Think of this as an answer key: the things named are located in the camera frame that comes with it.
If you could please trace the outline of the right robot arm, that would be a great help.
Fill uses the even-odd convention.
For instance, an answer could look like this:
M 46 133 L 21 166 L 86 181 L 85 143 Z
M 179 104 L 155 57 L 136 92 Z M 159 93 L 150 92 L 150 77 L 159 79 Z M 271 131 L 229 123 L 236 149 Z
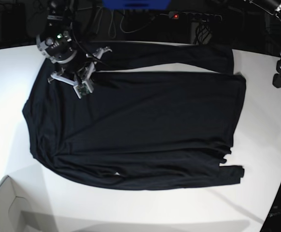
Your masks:
M 44 31 L 36 37 L 39 52 L 55 65 L 48 82 L 54 80 L 73 87 L 78 98 L 93 93 L 91 78 L 96 64 L 111 48 L 99 47 L 95 53 L 88 51 L 77 38 L 77 0 L 50 0 Z

